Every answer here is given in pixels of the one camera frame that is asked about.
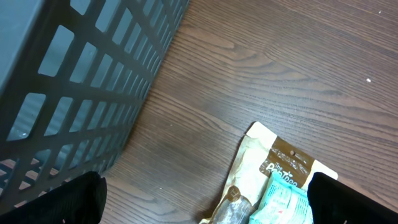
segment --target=wooden floor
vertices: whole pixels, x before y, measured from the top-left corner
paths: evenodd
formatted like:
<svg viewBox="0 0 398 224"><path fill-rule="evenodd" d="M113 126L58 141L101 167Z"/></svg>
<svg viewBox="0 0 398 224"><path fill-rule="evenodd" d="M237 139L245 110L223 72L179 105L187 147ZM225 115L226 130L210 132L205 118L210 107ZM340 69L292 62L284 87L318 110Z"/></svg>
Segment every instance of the wooden floor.
<svg viewBox="0 0 398 224"><path fill-rule="evenodd" d="M398 211L396 0L191 0L103 223L195 223L253 121Z"/></svg>

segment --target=snack package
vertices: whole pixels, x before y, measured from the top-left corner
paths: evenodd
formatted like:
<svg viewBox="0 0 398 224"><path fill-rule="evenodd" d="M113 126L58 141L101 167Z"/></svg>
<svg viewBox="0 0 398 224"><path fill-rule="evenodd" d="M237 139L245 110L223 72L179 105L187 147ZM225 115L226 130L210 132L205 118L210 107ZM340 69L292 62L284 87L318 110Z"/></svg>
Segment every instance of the snack package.
<svg viewBox="0 0 398 224"><path fill-rule="evenodd" d="M306 191L288 184L277 172L271 174L259 209L249 224L312 224L312 209Z"/></svg>
<svg viewBox="0 0 398 224"><path fill-rule="evenodd" d="M285 142L260 122L255 122L243 137L221 202L213 216L203 219L200 224L248 223L264 195L272 172L303 190L308 189L315 172L337 179L335 171Z"/></svg>

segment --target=plastic wrapper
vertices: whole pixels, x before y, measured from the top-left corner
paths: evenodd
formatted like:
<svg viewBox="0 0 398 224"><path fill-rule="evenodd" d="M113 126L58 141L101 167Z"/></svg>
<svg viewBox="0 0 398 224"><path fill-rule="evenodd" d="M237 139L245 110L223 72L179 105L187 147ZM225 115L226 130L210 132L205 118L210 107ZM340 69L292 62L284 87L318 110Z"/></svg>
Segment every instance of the plastic wrapper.
<svg viewBox="0 0 398 224"><path fill-rule="evenodd" d="M306 191L288 184L277 172L271 174L259 209L249 224L312 224L312 209Z"/></svg>
<svg viewBox="0 0 398 224"><path fill-rule="evenodd" d="M279 138L260 122L243 137L229 172L221 202L212 217L200 224L248 223L257 210L272 172L287 183L307 190L315 172L337 179L337 173Z"/></svg>

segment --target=gray plastic laundry basket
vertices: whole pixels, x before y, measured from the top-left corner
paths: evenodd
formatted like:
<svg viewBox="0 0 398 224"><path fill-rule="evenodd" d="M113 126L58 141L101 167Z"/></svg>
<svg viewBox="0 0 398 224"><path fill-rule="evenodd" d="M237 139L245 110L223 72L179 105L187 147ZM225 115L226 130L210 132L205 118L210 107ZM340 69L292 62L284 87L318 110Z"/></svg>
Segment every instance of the gray plastic laundry basket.
<svg viewBox="0 0 398 224"><path fill-rule="evenodd" d="M0 214L115 163L187 5L0 2Z"/></svg>

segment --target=teal package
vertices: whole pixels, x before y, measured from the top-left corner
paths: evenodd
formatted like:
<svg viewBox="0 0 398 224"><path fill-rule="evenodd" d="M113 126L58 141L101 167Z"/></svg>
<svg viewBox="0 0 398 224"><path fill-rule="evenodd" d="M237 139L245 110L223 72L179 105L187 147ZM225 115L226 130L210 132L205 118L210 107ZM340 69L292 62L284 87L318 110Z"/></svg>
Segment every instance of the teal package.
<svg viewBox="0 0 398 224"><path fill-rule="evenodd" d="M307 193L273 172L258 210L250 216L249 224L312 223L312 209Z"/></svg>

